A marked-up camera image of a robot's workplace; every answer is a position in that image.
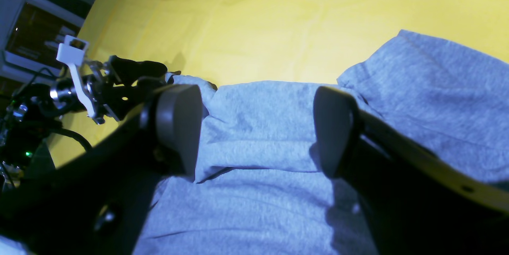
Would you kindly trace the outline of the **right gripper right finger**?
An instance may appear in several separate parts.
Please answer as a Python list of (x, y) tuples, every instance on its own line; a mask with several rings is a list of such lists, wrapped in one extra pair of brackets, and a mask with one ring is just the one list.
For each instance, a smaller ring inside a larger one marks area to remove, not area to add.
[(320, 168), (345, 181), (380, 255), (507, 255), (508, 193), (478, 182), (321, 86), (313, 99)]

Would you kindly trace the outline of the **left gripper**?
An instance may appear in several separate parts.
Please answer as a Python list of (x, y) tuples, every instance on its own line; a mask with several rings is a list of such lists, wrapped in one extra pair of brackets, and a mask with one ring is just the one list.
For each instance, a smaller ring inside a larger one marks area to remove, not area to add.
[(104, 117), (120, 122), (154, 90), (174, 83), (173, 76), (160, 78), (167, 72), (163, 63), (155, 61), (134, 61), (116, 55), (106, 62), (85, 58), (51, 85), (50, 99), (60, 114), (63, 110), (85, 111), (98, 125), (105, 122)]

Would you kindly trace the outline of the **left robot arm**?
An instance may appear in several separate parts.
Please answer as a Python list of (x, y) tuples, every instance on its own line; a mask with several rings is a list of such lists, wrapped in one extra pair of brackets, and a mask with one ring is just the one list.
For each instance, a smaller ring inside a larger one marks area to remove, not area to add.
[[(131, 109), (153, 91), (173, 84), (173, 76), (163, 63), (134, 61), (111, 56), (106, 62), (84, 61), (90, 74), (83, 75), (84, 90), (91, 96), (96, 112), (95, 123), (105, 117), (122, 121)], [(11, 102), (1, 112), (1, 191), (17, 188), (24, 173), (36, 161), (37, 150), (52, 134), (69, 137), (87, 152), (90, 142), (84, 136), (63, 127), (61, 118), (69, 113), (84, 112), (68, 69), (54, 77), (51, 85), (34, 80), (16, 90)]]

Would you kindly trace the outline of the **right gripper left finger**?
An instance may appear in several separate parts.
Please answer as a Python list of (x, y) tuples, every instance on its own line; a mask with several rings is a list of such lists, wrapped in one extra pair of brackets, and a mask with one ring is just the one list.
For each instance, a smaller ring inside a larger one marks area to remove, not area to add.
[(92, 150), (2, 195), (2, 255), (130, 255), (160, 179), (195, 179), (202, 110), (197, 85), (155, 90)]

